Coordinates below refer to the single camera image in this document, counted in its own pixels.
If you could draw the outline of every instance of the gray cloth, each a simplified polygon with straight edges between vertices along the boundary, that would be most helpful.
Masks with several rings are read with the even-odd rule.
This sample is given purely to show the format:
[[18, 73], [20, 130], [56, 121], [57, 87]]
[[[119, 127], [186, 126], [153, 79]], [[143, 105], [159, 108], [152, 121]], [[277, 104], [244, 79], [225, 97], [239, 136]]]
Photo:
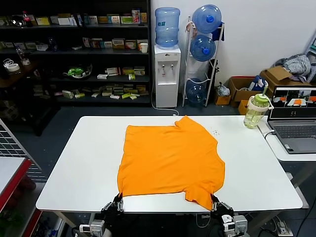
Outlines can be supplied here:
[[306, 77], [311, 71], [311, 62], [305, 54], [297, 54], [289, 58], [282, 58], [274, 64], [282, 66], [288, 72], [292, 73], [292, 80], [306, 81]]

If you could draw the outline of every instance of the blue water jug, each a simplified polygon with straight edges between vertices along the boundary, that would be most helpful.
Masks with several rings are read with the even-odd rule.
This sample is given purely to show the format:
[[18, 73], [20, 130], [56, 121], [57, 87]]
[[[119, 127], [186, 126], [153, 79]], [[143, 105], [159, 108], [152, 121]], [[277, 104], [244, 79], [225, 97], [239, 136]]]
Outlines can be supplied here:
[[215, 50], [216, 45], [214, 41], [207, 36], [198, 35], [191, 41], [190, 52], [200, 62], [210, 60]]
[[186, 95], [188, 100], [193, 104], [203, 104], [206, 100], [206, 89], [204, 85], [194, 82], [201, 82], [198, 78], [191, 78], [192, 81], [187, 81]]
[[215, 5], [204, 5], [194, 12], [192, 20], [198, 31], [209, 34], [221, 25], [222, 13]]
[[180, 10], [175, 7], [161, 7], [155, 11], [156, 44], [172, 47], [178, 43]]

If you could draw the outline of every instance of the laptop screen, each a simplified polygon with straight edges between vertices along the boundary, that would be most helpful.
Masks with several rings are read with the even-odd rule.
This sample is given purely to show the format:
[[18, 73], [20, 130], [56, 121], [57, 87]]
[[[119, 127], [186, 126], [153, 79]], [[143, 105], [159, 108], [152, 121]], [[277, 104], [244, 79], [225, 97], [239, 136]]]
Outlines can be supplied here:
[[316, 87], [276, 86], [270, 119], [316, 119]]

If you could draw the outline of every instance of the laptop keyboard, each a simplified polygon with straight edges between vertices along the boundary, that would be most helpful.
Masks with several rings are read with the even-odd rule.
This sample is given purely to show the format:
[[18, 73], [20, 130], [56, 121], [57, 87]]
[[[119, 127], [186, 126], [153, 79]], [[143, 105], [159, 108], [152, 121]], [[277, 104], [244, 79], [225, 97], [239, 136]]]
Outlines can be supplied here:
[[316, 136], [316, 125], [275, 126], [281, 138], [309, 138]]

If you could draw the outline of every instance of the laptop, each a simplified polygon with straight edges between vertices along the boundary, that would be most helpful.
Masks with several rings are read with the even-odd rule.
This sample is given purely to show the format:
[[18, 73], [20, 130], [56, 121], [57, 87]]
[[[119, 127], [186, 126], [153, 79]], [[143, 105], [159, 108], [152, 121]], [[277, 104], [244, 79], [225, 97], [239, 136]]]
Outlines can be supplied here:
[[289, 154], [316, 153], [316, 86], [276, 86], [268, 124]]

